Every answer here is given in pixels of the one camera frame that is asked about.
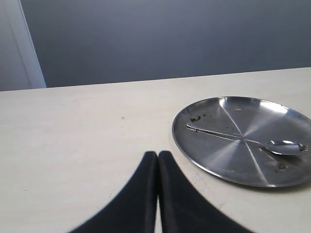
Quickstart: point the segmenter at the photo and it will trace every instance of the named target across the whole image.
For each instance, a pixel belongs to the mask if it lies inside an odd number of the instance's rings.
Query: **white table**
[[[200,170],[171,133],[216,96],[281,103],[311,117],[311,68],[0,92],[0,232],[67,232],[120,191],[147,150],[170,150],[199,192],[256,232],[308,232],[311,183],[237,186]],[[157,220],[155,232],[161,232]]]

